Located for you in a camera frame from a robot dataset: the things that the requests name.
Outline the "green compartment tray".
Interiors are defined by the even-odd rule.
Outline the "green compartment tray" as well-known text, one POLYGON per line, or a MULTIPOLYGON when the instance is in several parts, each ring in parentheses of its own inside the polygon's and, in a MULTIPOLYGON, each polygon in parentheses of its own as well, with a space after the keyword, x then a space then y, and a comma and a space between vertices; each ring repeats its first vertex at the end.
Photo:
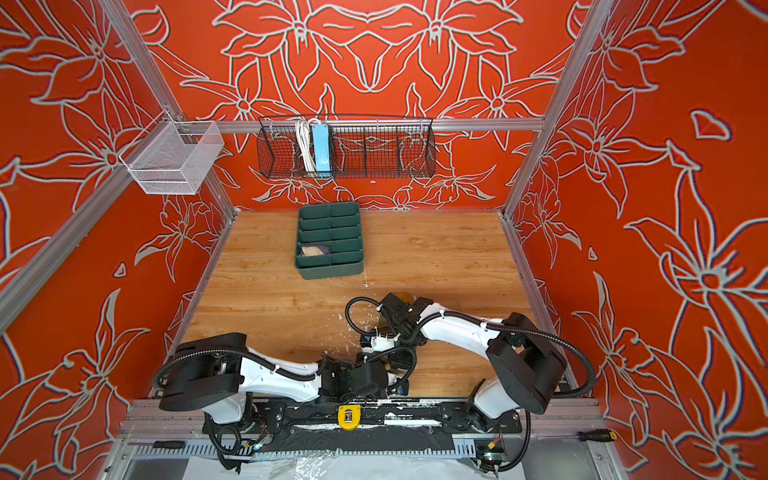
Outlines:
POLYGON ((304 280, 359 275, 364 271, 360 205, 354 201, 306 205, 298 211, 294 266, 304 280), (303 257, 301 246, 325 244, 331 254, 303 257))

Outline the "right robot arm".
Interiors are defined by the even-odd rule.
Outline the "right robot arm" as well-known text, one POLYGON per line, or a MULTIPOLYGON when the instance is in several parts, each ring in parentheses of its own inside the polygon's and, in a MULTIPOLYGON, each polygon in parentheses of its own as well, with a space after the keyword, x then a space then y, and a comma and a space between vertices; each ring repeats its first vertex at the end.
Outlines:
POLYGON ((390 393, 406 391, 417 366, 417 350, 430 341, 459 347, 490 363, 495 377, 476 385, 464 417, 478 428, 516 410, 525 420, 516 455, 497 460, 484 453, 476 462, 484 473, 499 474, 520 465, 531 443, 533 415, 544 413, 554 399, 586 396, 596 383, 596 369, 584 352, 517 312, 506 319, 480 318, 430 299, 407 302, 390 293, 382 300, 352 298, 344 318, 360 336, 362 361, 383 361, 391 368, 390 393))

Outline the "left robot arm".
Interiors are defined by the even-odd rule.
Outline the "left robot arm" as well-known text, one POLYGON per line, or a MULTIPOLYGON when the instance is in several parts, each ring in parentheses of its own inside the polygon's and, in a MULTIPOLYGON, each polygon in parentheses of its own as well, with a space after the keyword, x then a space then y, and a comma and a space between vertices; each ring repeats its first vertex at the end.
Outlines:
POLYGON ((204 412, 220 464, 241 471, 234 458, 242 434, 256 422, 253 396, 288 398, 299 403, 385 399, 406 384, 417 365, 410 346, 362 353, 356 360, 324 354, 313 363, 273 359, 246 346, 247 336, 230 333, 187 342, 152 378, 165 411, 204 412))

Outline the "green striped sock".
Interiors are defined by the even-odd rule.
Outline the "green striped sock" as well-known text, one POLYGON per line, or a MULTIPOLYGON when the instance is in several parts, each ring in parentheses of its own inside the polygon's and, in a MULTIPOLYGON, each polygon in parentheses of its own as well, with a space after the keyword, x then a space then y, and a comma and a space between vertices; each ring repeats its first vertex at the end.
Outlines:
POLYGON ((408 292, 394 292, 394 295, 397 298, 399 298, 402 302, 405 302, 408 304, 412 304, 416 299, 416 297, 413 294, 408 292))

